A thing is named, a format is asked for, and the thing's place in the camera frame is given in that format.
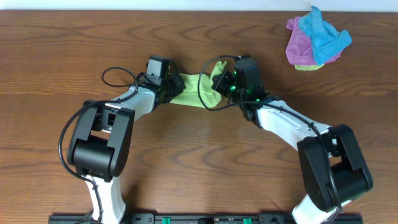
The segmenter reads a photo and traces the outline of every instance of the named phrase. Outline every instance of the white backdrop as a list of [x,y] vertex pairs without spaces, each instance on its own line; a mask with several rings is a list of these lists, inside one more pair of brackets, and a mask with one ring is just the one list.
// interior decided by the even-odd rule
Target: white backdrop
[[398,0],[0,0],[0,9],[398,12]]

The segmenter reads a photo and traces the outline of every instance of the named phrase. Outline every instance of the robotic arm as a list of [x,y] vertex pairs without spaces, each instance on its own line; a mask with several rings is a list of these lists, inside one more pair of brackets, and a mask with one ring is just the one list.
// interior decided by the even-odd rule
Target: robotic arm
[[[106,224],[170,224],[173,220],[179,224],[319,224],[334,219],[338,212],[342,212],[342,206],[371,190],[371,175],[354,133],[348,126],[331,127],[297,113],[280,98],[266,93],[254,59],[249,56],[234,59],[234,73],[225,70],[214,76],[212,88],[239,105],[248,121],[275,133],[298,150],[308,195],[294,208],[292,215],[262,213],[257,217],[212,217],[133,214],[132,218],[126,215],[119,176],[126,165],[133,124],[142,115],[150,113],[161,103],[170,102],[185,89],[178,72],[169,73],[169,64],[173,61],[151,55],[144,83],[139,87],[131,86],[127,93],[117,98],[127,97],[127,100],[91,106],[76,123],[67,161],[75,166],[78,175],[95,183],[96,187],[93,187],[91,182],[86,181],[93,201],[93,214],[88,217],[53,215],[49,218],[49,224],[89,223],[87,218]],[[91,102],[86,101],[83,107]],[[94,136],[91,131],[107,132],[109,139]],[[331,156],[340,156],[341,162],[331,166],[328,159]],[[348,217],[333,223],[351,222],[361,223],[361,219]]]

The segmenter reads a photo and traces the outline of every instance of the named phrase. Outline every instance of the yellow-green cloth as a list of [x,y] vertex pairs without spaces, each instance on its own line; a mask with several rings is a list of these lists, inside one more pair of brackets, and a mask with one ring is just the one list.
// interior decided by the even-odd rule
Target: yellow-green cloth
[[294,68],[300,71],[315,71],[319,68],[322,68],[325,64],[322,65],[294,65]]
[[[219,75],[223,72],[226,62],[217,62],[211,72],[210,77],[208,75],[202,75],[200,79],[200,96],[208,107],[217,106],[221,101],[221,94],[214,91],[211,86],[213,84],[213,76]],[[180,74],[184,80],[185,89],[184,92],[172,99],[171,103],[197,106],[204,108],[198,97],[198,75]]]

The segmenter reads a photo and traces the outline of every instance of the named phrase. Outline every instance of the wooden table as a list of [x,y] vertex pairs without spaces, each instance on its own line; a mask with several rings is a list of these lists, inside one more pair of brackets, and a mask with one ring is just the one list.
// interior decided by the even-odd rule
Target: wooden table
[[[353,43],[336,62],[301,72],[285,55],[288,19],[305,12],[0,12],[0,223],[88,213],[87,186],[57,152],[86,99],[126,91],[101,82],[113,66],[145,71],[150,54],[198,73],[219,54],[251,54],[267,90],[330,125],[350,125],[374,179],[347,205],[365,223],[398,222],[398,14],[326,12]],[[109,81],[129,83],[124,73]],[[69,130],[64,147],[70,139]],[[134,124],[121,175],[126,203],[159,213],[291,210],[305,195],[298,154],[238,108],[161,105]]]

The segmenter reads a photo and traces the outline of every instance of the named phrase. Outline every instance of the purple cloth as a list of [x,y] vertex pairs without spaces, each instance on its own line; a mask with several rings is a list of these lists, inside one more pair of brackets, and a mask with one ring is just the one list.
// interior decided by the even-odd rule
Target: purple cloth
[[[294,19],[287,21],[286,28],[292,30],[289,44],[286,48],[286,56],[289,63],[292,65],[316,65],[313,59],[311,39],[307,37],[299,28],[299,19],[301,16],[296,16]],[[341,52],[327,60],[325,63],[334,62],[340,57]]]

